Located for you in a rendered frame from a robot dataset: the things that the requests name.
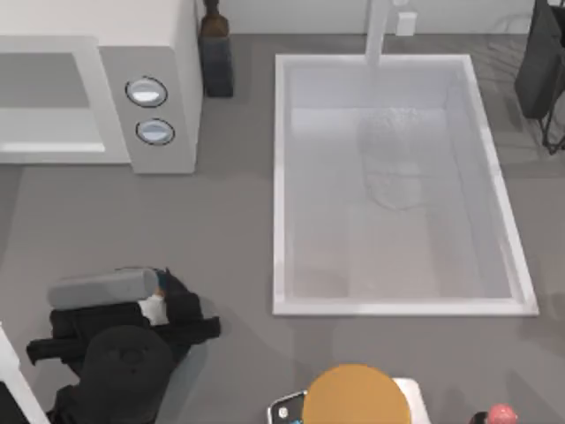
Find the white and blue small bottle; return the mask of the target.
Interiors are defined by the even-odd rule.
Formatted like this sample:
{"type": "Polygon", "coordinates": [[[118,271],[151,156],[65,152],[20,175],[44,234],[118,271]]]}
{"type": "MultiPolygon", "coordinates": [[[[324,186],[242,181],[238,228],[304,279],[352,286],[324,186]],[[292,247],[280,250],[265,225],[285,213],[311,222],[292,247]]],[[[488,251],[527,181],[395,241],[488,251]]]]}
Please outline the white and blue small bottle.
{"type": "Polygon", "coordinates": [[[167,316],[167,273],[164,270],[156,270],[157,287],[154,293],[146,299],[138,302],[140,312],[148,319],[151,326],[166,325],[169,323],[167,316]]]}

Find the pale grey rounded box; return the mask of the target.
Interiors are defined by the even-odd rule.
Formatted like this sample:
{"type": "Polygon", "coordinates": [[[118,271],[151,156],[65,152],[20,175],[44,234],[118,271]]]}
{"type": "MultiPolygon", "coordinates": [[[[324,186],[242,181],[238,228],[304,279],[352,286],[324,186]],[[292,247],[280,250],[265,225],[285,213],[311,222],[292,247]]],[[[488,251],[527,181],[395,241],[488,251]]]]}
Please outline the pale grey rounded box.
{"type": "Polygon", "coordinates": [[[48,288],[47,300],[58,310],[113,305],[145,299],[158,284],[151,268],[115,269],[60,279],[48,288]]]}

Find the grey and black gadget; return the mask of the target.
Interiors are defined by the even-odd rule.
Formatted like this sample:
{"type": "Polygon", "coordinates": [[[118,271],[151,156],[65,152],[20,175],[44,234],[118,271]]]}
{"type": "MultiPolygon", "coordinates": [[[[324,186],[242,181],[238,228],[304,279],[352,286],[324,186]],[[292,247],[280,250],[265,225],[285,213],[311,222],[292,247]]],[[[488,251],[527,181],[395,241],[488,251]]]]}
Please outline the grey and black gadget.
{"type": "Polygon", "coordinates": [[[267,424],[304,424],[306,390],[278,398],[267,408],[267,424]]]}

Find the small round microwave knob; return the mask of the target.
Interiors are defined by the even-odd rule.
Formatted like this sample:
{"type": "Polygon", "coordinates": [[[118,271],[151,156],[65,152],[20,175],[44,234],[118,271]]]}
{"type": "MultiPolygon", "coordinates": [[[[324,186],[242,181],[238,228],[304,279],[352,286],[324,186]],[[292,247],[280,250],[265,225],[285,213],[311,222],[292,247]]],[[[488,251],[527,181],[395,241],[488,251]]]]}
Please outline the small round microwave knob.
{"type": "Polygon", "coordinates": [[[174,127],[166,120],[152,118],[136,124],[136,136],[150,146],[165,146],[176,136],[174,127]]]}

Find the pale microwave door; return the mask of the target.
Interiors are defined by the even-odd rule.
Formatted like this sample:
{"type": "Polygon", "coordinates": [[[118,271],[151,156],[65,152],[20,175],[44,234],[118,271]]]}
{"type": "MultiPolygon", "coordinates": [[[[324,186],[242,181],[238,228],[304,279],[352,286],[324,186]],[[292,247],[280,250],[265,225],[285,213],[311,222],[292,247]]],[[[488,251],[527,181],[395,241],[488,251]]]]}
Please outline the pale microwave door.
{"type": "Polygon", "coordinates": [[[96,39],[0,35],[0,164],[129,161],[96,39]]]}

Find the orange round lid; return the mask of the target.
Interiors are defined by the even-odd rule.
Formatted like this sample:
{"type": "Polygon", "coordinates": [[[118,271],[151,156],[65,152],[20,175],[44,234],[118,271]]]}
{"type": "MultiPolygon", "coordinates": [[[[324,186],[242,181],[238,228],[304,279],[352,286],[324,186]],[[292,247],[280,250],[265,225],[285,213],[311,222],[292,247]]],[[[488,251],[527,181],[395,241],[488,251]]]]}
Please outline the orange round lid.
{"type": "Polygon", "coordinates": [[[309,385],[304,424],[411,424],[406,396],[387,374],[366,364],[331,367],[309,385]]]}

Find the large round microwave knob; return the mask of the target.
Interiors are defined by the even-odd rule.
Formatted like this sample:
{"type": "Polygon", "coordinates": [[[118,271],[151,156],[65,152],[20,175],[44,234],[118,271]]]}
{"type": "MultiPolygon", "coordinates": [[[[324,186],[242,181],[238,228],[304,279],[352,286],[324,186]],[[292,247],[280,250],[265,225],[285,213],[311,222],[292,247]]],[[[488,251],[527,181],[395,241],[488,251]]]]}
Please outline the large round microwave knob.
{"type": "Polygon", "coordinates": [[[157,108],[169,97],[165,85],[158,79],[149,76],[128,81],[124,91],[129,101],[141,108],[157,108]]]}

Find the pale microwave oven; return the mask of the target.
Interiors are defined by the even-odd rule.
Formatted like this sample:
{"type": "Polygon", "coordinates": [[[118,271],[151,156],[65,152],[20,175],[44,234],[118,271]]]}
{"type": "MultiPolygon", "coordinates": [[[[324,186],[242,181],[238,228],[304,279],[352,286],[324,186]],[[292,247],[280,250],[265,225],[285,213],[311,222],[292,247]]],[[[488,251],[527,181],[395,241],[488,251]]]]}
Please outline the pale microwave oven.
{"type": "Polygon", "coordinates": [[[122,134],[138,174],[194,171],[203,103],[194,0],[0,0],[0,35],[86,36],[98,42],[122,134]],[[168,100],[141,108],[124,87],[143,76],[158,79],[168,100]],[[166,120],[175,139],[150,146],[136,124],[166,120]]]}

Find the white sink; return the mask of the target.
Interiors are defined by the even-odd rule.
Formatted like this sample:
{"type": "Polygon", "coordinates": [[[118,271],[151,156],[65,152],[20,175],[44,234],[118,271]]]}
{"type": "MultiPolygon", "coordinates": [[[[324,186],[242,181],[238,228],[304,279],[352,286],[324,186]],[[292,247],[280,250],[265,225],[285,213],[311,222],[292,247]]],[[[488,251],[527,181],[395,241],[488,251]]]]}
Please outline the white sink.
{"type": "Polygon", "coordinates": [[[469,56],[280,54],[274,142],[274,314],[538,314],[469,56]]]}

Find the dark brown and blue bottle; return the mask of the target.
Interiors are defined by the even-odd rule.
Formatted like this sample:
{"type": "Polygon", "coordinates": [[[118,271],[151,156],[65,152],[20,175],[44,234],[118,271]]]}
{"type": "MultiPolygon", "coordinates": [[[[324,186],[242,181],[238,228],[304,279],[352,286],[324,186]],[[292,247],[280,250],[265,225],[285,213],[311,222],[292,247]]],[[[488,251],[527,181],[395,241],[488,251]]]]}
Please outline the dark brown and blue bottle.
{"type": "Polygon", "coordinates": [[[220,13],[219,0],[203,0],[199,47],[205,94],[210,98],[234,95],[234,72],[230,46],[230,24],[220,13]]]}

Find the white square box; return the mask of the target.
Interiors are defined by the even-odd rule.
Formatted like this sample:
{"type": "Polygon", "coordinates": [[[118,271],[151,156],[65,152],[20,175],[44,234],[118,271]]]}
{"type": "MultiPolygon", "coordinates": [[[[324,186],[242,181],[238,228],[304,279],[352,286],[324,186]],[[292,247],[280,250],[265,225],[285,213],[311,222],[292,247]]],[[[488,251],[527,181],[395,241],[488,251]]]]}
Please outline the white square box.
{"type": "Polygon", "coordinates": [[[411,413],[411,424],[432,424],[418,383],[410,378],[394,378],[393,381],[407,400],[411,413]]]}

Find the tall white tap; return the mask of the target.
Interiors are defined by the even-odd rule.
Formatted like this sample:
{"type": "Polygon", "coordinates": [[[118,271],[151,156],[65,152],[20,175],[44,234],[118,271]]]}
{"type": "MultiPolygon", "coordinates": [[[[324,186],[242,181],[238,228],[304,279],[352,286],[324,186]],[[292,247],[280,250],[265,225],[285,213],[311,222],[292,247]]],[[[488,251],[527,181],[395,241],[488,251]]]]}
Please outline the tall white tap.
{"type": "Polygon", "coordinates": [[[411,0],[368,0],[368,4],[365,60],[370,67],[377,68],[390,10],[393,10],[396,16],[400,11],[413,10],[410,8],[411,0]]]}

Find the pink round cap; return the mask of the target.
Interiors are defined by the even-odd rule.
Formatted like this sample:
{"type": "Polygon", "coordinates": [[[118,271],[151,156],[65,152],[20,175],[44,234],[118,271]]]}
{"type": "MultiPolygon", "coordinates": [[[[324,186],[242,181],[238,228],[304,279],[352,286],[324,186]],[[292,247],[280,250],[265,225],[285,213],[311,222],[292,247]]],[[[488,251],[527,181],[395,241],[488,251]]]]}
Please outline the pink round cap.
{"type": "Polygon", "coordinates": [[[486,416],[486,424],[517,424],[517,421],[517,413],[505,403],[492,405],[486,416]]]}

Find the white wall socket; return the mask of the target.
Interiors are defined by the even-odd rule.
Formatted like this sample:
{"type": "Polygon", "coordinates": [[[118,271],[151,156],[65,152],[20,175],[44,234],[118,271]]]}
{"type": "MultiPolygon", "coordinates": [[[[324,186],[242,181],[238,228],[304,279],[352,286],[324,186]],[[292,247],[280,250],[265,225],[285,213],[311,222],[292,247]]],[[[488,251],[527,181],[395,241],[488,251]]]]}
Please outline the white wall socket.
{"type": "Polygon", "coordinates": [[[400,11],[397,14],[396,36],[413,36],[416,33],[418,14],[414,11],[400,11]]]}

